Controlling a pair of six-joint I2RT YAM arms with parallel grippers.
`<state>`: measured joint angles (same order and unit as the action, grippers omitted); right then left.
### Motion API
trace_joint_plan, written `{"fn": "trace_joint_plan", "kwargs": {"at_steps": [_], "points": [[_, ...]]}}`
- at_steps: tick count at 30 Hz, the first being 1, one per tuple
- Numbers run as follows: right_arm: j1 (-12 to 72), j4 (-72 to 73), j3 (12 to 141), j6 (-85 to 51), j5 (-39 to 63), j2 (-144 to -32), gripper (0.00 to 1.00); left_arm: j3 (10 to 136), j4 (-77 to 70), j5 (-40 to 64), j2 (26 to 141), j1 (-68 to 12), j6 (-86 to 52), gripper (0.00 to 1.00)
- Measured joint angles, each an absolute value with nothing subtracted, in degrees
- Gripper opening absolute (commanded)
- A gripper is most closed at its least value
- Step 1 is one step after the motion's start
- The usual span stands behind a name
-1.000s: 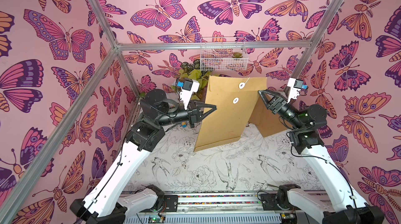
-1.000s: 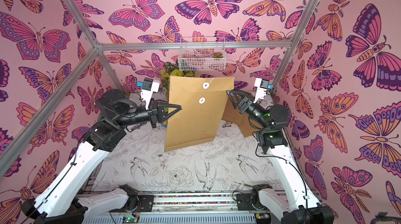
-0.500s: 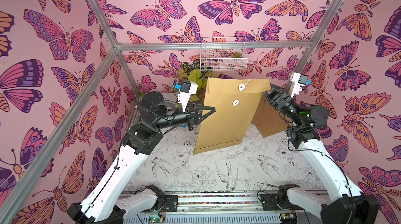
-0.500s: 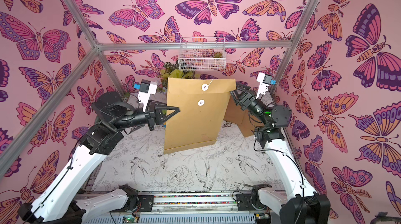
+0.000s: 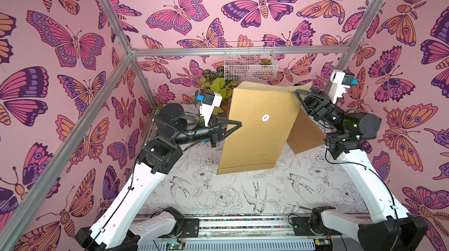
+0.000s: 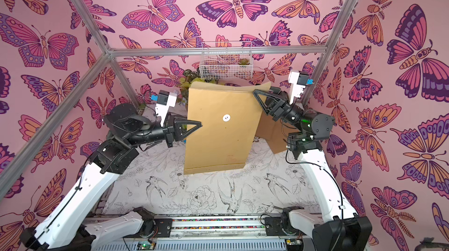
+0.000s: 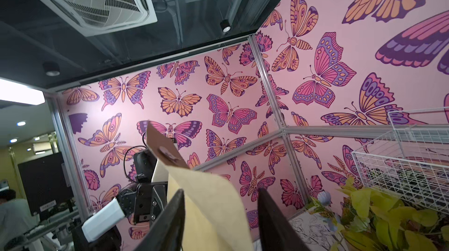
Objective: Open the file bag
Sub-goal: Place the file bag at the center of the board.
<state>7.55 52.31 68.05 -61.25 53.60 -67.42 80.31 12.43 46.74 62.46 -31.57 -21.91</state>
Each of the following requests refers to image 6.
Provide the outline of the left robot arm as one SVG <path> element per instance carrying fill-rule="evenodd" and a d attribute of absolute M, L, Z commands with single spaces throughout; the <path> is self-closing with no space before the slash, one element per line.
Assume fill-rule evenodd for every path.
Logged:
<path fill-rule="evenodd" d="M 113 108 L 104 120 L 109 128 L 106 140 L 88 158 L 81 177 L 66 196 L 62 195 L 64 176 L 55 176 L 37 202 L 45 220 L 32 224 L 19 241 L 33 251 L 93 251 L 119 238 L 140 233 L 150 236 L 154 217 L 143 207 L 100 224 L 85 225 L 84 219 L 103 193 L 139 156 L 138 147 L 184 140 L 200 129 L 199 121 L 168 113 L 167 105 L 156 105 L 160 121 L 138 114 L 131 104 Z"/>

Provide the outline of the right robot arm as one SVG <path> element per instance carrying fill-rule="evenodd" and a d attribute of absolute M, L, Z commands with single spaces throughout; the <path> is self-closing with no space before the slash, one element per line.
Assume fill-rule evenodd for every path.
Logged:
<path fill-rule="evenodd" d="M 279 88 L 256 89 L 253 95 L 264 114 L 295 128 L 286 136 L 287 152 L 293 155 L 287 162 L 303 168 L 320 207 L 318 215 L 302 207 L 284 208 L 280 217 L 284 233 L 308 236 L 316 251 L 366 250 L 372 225 L 345 197 L 321 145 L 329 139 L 335 118 L 291 103 Z"/>

